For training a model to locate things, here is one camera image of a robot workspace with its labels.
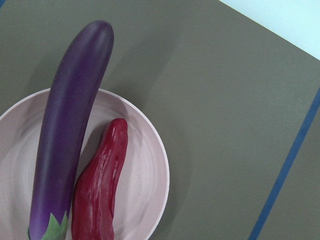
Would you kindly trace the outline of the purple eggplant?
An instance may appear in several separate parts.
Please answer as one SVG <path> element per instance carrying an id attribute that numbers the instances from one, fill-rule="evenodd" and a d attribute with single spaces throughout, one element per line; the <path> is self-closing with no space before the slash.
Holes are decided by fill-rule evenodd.
<path id="1" fill-rule="evenodd" d="M 28 226 L 31 240 L 66 237 L 82 144 L 113 43 L 109 23 L 89 23 L 74 38 L 55 74 L 38 143 Z"/>

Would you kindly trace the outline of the pink plate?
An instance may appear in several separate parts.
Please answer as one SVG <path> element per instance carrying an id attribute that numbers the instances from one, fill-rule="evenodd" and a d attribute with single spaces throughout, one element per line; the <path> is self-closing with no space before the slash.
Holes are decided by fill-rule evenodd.
<path id="1" fill-rule="evenodd" d="M 0 118 L 0 237 L 28 237 L 36 155 L 49 91 L 20 100 Z M 100 89 L 95 98 L 78 170 L 93 157 L 104 128 L 116 118 L 128 124 L 126 159 L 115 196 L 117 240 L 147 240 L 166 206 L 170 172 L 162 140 L 148 118 L 124 98 Z"/>

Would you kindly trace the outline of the red chili pepper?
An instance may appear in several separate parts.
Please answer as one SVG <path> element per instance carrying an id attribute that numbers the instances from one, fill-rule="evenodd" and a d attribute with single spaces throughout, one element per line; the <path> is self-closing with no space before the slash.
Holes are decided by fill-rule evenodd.
<path id="1" fill-rule="evenodd" d="M 92 160 L 76 182 L 72 200 L 72 239 L 114 239 L 115 197 L 127 146 L 127 121 L 116 118 L 108 125 Z"/>

